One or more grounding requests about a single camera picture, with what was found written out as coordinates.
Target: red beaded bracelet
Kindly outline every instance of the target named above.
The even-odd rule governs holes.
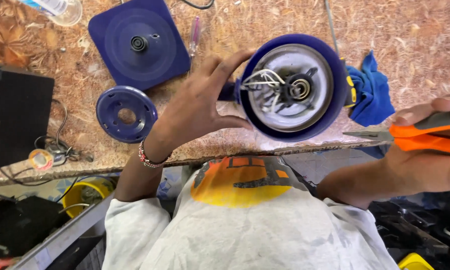
[[[162,166],[165,161],[167,161],[168,158],[170,158],[170,156],[172,156],[172,153],[170,153],[170,155],[168,155],[165,160],[163,160],[160,163],[154,163],[151,162],[147,156],[145,156],[145,151],[143,150],[143,142],[145,141],[146,137],[143,138],[143,140],[140,142],[140,146],[138,147],[138,157],[140,158],[140,162],[142,162],[145,166],[147,167],[151,167],[151,168],[158,168],[160,166]]]

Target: orange plier handle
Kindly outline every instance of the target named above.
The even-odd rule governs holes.
[[[404,151],[430,149],[450,153],[450,138],[429,134],[445,130],[450,130],[450,111],[433,114],[411,126],[392,125],[389,132]]]

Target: human hand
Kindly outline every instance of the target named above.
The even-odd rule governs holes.
[[[450,111],[450,95],[436,98],[431,103],[420,104],[396,113],[394,124],[413,125],[435,112]],[[437,135],[450,137],[450,131]],[[450,191],[450,156],[427,150],[402,151],[396,145],[381,160],[393,177],[402,179],[404,187],[417,191]]]
[[[180,145],[222,128],[253,129],[245,119],[219,115],[216,101],[228,78],[254,52],[241,50],[226,60],[209,57],[185,80],[145,140],[151,161],[161,162]]]

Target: marble-patterned countertop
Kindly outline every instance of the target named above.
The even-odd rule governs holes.
[[[186,45],[192,18],[201,18],[203,33],[194,67],[207,55],[228,57],[240,48],[257,48],[287,33],[313,35],[333,45],[323,0],[216,0],[208,10],[193,9],[180,0],[165,2]],[[61,138],[95,157],[92,163],[67,162],[48,171],[29,170],[17,176],[22,181],[120,170],[137,147],[109,137],[95,116],[97,98],[115,82],[91,41],[87,26],[94,15],[119,5],[120,0],[82,3],[81,21],[72,27],[60,27],[17,1],[0,0],[0,62],[53,77],[54,98],[69,110]],[[450,0],[330,0],[330,6],[341,56],[349,65],[359,67],[363,57],[374,50],[379,70],[389,78],[390,96],[397,110],[450,93]],[[159,115],[183,80],[184,76],[177,77],[146,91]],[[232,103],[218,102],[217,108],[220,114],[244,116]],[[325,132],[300,143],[273,141],[257,131],[220,130],[181,146],[169,161],[179,164],[244,153],[370,144],[342,135],[343,131],[360,128],[347,114],[343,109]],[[52,104],[49,133],[57,131],[63,116],[61,108]],[[21,162],[6,171],[18,172],[28,166]],[[7,184],[10,181],[0,173],[0,186]]]

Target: blue rag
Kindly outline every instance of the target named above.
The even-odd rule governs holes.
[[[377,71],[373,50],[363,59],[362,71],[347,66],[355,90],[357,102],[350,118],[364,127],[378,125],[395,113],[388,95],[387,76]]]

